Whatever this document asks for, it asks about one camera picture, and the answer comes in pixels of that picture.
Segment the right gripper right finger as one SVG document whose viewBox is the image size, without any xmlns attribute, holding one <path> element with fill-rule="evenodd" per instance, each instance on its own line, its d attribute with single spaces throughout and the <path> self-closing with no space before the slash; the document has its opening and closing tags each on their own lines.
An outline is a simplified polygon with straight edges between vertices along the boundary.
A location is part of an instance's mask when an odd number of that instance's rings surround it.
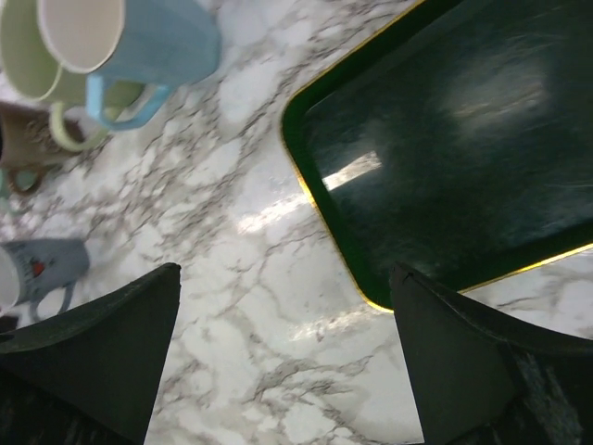
<svg viewBox="0 0 593 445">
<path fill-rule="evenodd" d="M 398 263 L 391 298 L 426 444 L 589 444 L 592 342 Z"/>
</svg>

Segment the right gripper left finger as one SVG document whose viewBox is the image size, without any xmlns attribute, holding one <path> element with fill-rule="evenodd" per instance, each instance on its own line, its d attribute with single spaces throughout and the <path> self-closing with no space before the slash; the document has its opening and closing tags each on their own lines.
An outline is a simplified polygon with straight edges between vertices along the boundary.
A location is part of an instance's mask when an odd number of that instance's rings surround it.
<svg viewBox="0 0 593 445">
<path fill-rule="evenodd" d="M 2 443 L 144 443 L 180 296 L 181 267 L 166 263 L 2 334 Z"/>
</svg>

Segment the grey blue mug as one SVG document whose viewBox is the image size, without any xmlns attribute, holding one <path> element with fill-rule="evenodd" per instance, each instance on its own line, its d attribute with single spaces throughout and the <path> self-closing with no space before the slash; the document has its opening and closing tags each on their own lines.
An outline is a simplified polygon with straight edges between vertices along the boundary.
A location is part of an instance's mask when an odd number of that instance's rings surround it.
<svg viewBox="0 0 593 445">
<path fill-rule="evenodd" d="M 79 238 L 16 240 L 1 244 L 1 313 L 27 304 L 31 319 L 42 321 L 41 302 L 64 290 L 59 314 L 69 309 L 74 288 L 90 269 L 90 257 Z"/>
</svg>

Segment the brown patterned mug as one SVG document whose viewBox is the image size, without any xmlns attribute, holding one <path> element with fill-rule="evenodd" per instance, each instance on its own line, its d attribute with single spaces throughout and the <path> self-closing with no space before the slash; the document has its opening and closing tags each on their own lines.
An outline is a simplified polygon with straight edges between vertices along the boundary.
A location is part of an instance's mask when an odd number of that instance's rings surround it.
<svg viewBox="0 0 593 445">
<path fill-rule="evenodd" d="M 52 167 L 75 156 L 52 137 L 47 110 L 1 103 L 1 173 L 12 192 L 34 194 Z"/>
</svg>

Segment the sage green mug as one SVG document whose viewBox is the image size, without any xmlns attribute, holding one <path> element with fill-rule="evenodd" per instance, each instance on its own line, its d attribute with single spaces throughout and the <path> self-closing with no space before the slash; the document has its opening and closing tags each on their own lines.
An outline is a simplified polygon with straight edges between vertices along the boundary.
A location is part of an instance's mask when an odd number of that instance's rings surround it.
<svg viewBox="0 0 593 445">
<path fill-rule="evenodd" d="M 86 102 L 86 76 L 73 73 L 47 50 L 37 24 L 34 1 L 5 1 L 1 6 L 1 66 L 11 87 L 30 100 L 51 105 L 49 129 L 54 141 L 71 152 L 99 146 L 109 130 L 99 126 L 87 138 L 75 136 L 65 113 Z"/>
</svg>

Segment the light blue mug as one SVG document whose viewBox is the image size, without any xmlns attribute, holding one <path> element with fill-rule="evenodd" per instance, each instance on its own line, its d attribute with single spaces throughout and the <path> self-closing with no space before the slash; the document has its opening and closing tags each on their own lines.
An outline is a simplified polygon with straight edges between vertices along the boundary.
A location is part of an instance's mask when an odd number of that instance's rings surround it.
<svg viewBox="0 0 593 445">
<path fill-rule="evenodd" d="M 50 54 L 86 77 L 87 114 L 111 131 L 147 124 L 181 85 L 216 71 L 221 32 L 197 1 L 49 0 L 37 2 L 37 22 Z M 126 121 L 110 118 L 107 89 L 117 81 L 154 92 Z"/>
</svg>

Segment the teal green mug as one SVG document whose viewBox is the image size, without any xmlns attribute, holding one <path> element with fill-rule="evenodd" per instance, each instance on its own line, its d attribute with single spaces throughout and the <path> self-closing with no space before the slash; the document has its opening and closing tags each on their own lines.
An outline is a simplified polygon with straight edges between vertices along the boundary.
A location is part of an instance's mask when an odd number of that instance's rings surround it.
<svg viewBox="0 0 593 445">
<path fill-rule="evenodd" d="M 41 181 L 41 176 L 36 172 L 2 169 L 1 211 L 7 214 L 21 214 L 21 210 L 11 204 L 11 196 L 28 197 L 38 190 Z"/>
</svg>

